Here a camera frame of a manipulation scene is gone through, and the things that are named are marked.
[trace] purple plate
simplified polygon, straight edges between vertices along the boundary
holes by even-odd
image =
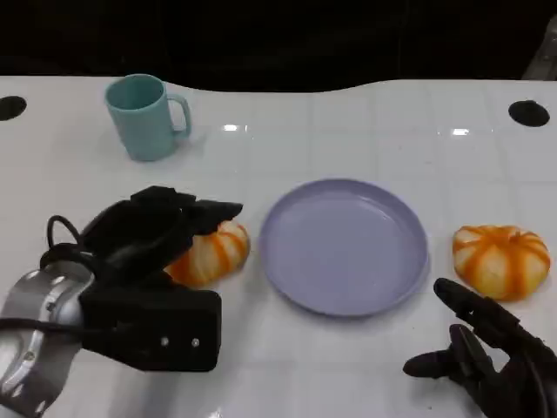
[[[287,193],[267,215],[259,249],[280,292],[336,316],[395,306],[416,292],[429,266],[416,214],[390,192],[346,179]]]

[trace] dark background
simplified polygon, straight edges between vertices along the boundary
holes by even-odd
[[[147,72],[222,91],[521,78],[554,14],[555,0],[19,0],[3,5],[0,74]]]

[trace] toy pumpkin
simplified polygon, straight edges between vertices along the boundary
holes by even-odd
[[[211,235],[194,236],[191,248],[166,267],[172,279],[188,287],[203,287],[239,268],[250,252],[243,226],[225,221]]]
[[[516,226],[463,226],[453,236],[454,270],[495,300],[526,298],[547,277],[551,259],[541,238]]]

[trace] white tabletop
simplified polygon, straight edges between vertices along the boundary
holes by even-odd
[[[83,227],[148,185],[245,203],[239,219],[256,242],[270,205],[294,186],[325,177],[371,181],[419,215],[432,271],[420,293],[391,312],[338,322],[279,297],[253,246],[244,271],[218,286],[223,343],[213,372],[144,374],[82,352],[47,417],[478,416],[463,389],[415,380],[401,369],[414,355],[448,344],[456,320],[432,284],[455,278],[451,235],[458,227],[516,224],[557,253],[556,83],[394,81],[319,94],[169,85],[190,101],[191,143],[139,164],[127,158],[104,108],[109,82],[0,78],[2,96],[28,102],[22,116],[0,122],[2,294],[36,268],[51,214]],[[526,128],[508,117],[508,106],[527,98],[549,110],[548,125]],[[508,305],[553,348],[555,298],[549,278],[528,300]]]

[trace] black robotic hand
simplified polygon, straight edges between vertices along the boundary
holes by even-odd
[[[59,261],[86,266],[95,279],[79,296],[83,348],[141,370],[208,371],[220,348],[221,300],[212,291],[172,283],[164,268],[217,230],[242,205],[196,200],[153,186],[101,212],[76,244],[52,242],[41,268]]]
[[[463,325],[452,325],[447,350],[412,358],[404,372],[413,377],[448,377],[470,394],[487,418],[556,417],[554,352],[494,300],[447,279],[437,279],[433,290],[458,318],[473,327],[473,333]],[[500,372],[495,371],[476,336],[509,355]]]

